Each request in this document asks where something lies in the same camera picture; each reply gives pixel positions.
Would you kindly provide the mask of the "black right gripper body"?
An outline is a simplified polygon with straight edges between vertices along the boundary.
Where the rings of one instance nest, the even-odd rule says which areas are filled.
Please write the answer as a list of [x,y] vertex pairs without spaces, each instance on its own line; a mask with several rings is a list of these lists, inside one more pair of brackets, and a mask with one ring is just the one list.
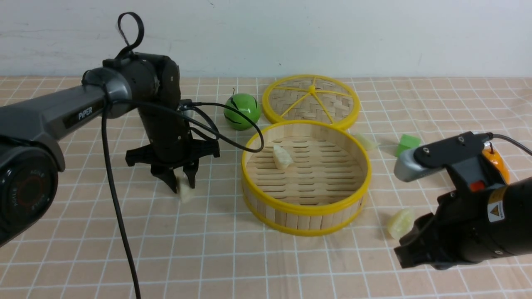
[[399,240],[394,248],[402,269],[430,265],[436,270],[447,269],[447,253],[439,240],[436,216],[433,213],[420,216],[414,227]]

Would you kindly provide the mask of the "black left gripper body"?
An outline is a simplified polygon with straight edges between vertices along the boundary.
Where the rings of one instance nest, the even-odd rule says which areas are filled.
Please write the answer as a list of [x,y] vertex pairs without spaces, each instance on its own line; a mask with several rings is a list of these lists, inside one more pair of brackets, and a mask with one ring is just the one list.
[[178,111],[180,100],[135,101],[149,144],[126,152],[126,163],[180,168],[205,156],[220,157],[218,140],[193,137],[188,117]]

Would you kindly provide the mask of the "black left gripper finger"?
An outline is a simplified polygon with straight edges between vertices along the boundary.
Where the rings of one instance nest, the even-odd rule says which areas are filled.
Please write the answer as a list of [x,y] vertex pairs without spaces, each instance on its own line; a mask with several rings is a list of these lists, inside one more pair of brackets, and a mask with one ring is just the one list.
[[178,179],[176,178],[173,169],[166,167],[152,167],[152,176],[163,181],[173,193],[178,193]]
[[196,174],[198,172],[199,160],[194,160],[183,166],[183,172],[188,179],[190,188],[195,189],[196,187]]

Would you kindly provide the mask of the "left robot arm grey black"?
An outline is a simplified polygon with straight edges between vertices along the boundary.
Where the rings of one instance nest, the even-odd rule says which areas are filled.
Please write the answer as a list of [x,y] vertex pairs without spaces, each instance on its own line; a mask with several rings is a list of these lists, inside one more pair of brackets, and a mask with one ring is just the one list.
[[58,142],[99,117],[137,109],[150,143],[127,151],[126,163],[151,166],[151,174],[178,189],[173,170],[182,168],[195,186],[198,162],[220,156],[218,141],[194,139],[183,110],[179,66],[171,58],[129,54],[105,59],[87,71],[80,86],[4,106],[1,120],[1,244],[19,236],[47,212],[65,159]]

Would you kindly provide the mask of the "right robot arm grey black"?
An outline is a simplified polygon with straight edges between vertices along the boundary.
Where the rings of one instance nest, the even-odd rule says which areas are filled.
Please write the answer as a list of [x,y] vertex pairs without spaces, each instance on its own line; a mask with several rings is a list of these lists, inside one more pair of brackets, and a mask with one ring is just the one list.
[[446,270],[532,251],[532,182],[524,179],[475,193],[438,197],[394,249],[402,268]]

